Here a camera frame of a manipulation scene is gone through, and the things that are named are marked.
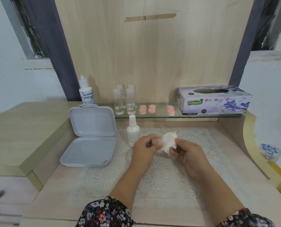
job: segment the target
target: pink round tablet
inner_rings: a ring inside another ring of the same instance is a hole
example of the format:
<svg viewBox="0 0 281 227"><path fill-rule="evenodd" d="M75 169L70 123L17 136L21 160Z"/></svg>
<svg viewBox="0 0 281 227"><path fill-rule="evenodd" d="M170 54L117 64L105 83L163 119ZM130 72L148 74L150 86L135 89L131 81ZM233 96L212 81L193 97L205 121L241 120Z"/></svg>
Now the pink round tablet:
<svg viewBox="0 0 281 227"><path fill-rule="evenodd" d="M175 115L175 111L173 109L168 109L167 112L168 112L168 115L170 115L170 116Z"/></svg>
<svg viewBox="0 0 281 227"><path fill-rule="evenodd" d="M150 114L154 114L154 113L155 113L155 108L149 108L149 109L148 109L148 112L149 112Z"/></svg>
<svg viewBox="0 0 281 227"><path fill-rule="evenodd" d="M140 108L138 112L139 112L139 114L144 115L144 114L146 114L146 109Z"/></svg>

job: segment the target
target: lace doily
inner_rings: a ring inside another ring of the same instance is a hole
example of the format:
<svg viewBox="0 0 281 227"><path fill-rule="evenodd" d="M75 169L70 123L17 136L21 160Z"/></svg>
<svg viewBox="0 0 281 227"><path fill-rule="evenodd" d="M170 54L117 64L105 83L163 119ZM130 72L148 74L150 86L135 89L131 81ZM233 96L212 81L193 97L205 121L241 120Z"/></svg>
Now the lace doily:
<svg viewBox="0 0 281 227"><path fill-rule="evenodd" d="M228 186L249 209L257 203L245 187L239 174L207 129L141 129L140 136L176 131L179 138L195 142L203 148L209 162ZM70 200L94 201L107 196L131 162L132 148L128 145L127 131L118 129L116 147L111 163L103 168L85 168L71 194ZM203 209L201 189L186 173L178 160L168 155L155 155L153 164L136 191L134 207L171 207Z"/></svg>

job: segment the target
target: desk surface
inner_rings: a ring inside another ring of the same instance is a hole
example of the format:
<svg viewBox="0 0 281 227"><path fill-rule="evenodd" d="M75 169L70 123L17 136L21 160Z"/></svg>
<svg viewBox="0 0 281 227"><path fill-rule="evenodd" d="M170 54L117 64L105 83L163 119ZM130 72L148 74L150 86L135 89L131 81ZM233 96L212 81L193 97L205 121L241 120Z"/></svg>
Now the desk surface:
<svg viewBox="0 0 281 227"><path fill-rule="evenodd" d="M281 194L260 172L255 164L236 145L228 133L217 122L138 122L140 127L205 127L220 146L223 153L235 166L246 186L253 192L261 215L270 218L277 227L281 227ZM126 122L117 122L118 127L126 127ZM59 219L77 221L83 207L91 202L70 203L69 196L79 178L82 169L68 168L62 165L56 169L24 218ZM207 211L186 210L177 213L169 210L165 213L155 210L134 209L132 218L136 223L155 225L213 226Z"/></svg>
<svg viewBox="0 0 281 227"><path fill-rule="evenodd" d="M26 176L71 126L81 102L24 102L0 114L0 175Z"/></svg>

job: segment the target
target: case lid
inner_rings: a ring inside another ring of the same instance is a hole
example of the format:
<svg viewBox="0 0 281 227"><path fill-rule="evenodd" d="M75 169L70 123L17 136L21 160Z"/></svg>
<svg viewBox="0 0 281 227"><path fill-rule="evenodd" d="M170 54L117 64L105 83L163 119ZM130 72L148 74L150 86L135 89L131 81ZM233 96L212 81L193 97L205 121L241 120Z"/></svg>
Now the case lid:
<svg viewBox="0 0 281 227"><path fill-rule="evenodd" d="M79 137L113 136L116 133L114 112L110 107L82 104L72 107L69 117L73 131Z"/></svg>

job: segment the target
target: white cap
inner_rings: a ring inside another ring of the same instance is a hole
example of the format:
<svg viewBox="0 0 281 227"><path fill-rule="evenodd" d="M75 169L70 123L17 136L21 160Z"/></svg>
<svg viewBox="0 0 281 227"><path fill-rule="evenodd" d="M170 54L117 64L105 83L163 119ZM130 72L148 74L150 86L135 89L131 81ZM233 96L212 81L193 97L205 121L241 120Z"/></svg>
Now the white cap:
<svg viewBox="0 0 281 227"><path fill-rule="evenodd" d="M89 87L88 80L83 75L81 75L81 79L79 80L79 83L81 87Z"/></svg>
<svg viewBox="0 0 281 227"><path fill-rule="evenodd" d="M127 88L127 95L134 95L134 89Z"/></svg>
<svg viewBox="0 0 281 227"><path fill-rule="evenodd" d="M123 90L123 85L122 84L118 84L118 85L116 85L116 88L118 88L119 90Z"/></svg>
<svg viewBox="0 0 281 227"><path fill-rule="evenodd" d="M135 115L129 115L129 126L136 126Z"/></svg>
<svg viewBox="0 0 281 227"><path fill-rule="evenodd" d="M115 96L120 96L120 90L119 90L118 88L114 88L114 89L113 89L113 94L114 94Z"/></svg>

